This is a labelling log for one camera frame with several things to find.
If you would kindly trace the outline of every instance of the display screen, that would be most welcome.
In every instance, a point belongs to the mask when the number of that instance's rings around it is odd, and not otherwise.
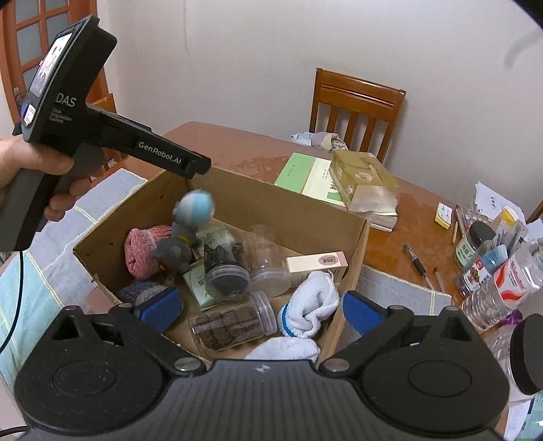
[[[63,35],[62,37],[58,37],[51,46],[51,49],[49,49],[49,52],[47,52],[45,55],[45,58],[42,60],[40,68],[37,70],[36,76],[30,85],[30,92],[32,92],[38,98],[41,97],[43,89],[45,88],[47,81],[49,81],[49,77],[54,71],[56,63],[71,36],[72,34],[70,33]]]

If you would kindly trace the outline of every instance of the dining table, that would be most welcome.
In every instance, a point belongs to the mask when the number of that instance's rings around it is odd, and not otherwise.
[[[213,167],[268,183],[275,182],[294,152],[325,159],[332,157],[331,153],[318,148],[202,122],[187,122],[169,131],[164,137],[210,157]],[[147,179],[161,171],[160,168],[134,157],[120,162],[111,172],[120,167]],[[462,297],[454,284],[459,268],[453,259],[453,228],[445,229],[434,220],[440,202],[451,208],[456,204],[403,179],[397,178],[397,181],[400,187],[396,208],[397,224],[392,232],[371,229],[364,263],[424,286],[424,280],[403,248],[403,245],[408,243],[427,270],[432,284],[438,287],[433,274],[433,269],[437,267],[445,284],[444,291],[452,296],[453,304],[459,305]]]

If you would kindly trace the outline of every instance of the black jar lid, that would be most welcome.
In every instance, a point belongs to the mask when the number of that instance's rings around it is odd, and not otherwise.
[[[470,242],[475,248],[479,248],[484,241],[494,239],[496,232],[491,226],[485,224],[481,220],[473,222],[468,230]]]
[[[543,317],[531,314],[513,331],[511,372],[519,390],[533,395],[543,389]]]

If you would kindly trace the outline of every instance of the human hand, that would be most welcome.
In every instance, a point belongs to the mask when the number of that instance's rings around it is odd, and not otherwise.
[[[0,140],[0,210],[5,197],[5,188],[22,168],[39,170],[53,175],[68,173],[73,167],[73,159],[57,150],[42,144],[26,143],[22,136]],[[91,188],[89,178],[76,179],[70,185],[68,194],[56,194],[43,211],[46,219],[58,222],[67,210],[73,208],[78,197]]]

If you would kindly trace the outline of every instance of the blue pad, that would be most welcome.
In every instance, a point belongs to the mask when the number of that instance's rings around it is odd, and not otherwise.
[[[134,315],[142,322],[163,333],[183,312],[183,302],[174,286],[134,308]]]
[[[383,311],[386,310],[381,308],[379,311],[372,308],[351,292],[346,292],[343,296],[343,315],[360,335],[364,335],[383,322]]]

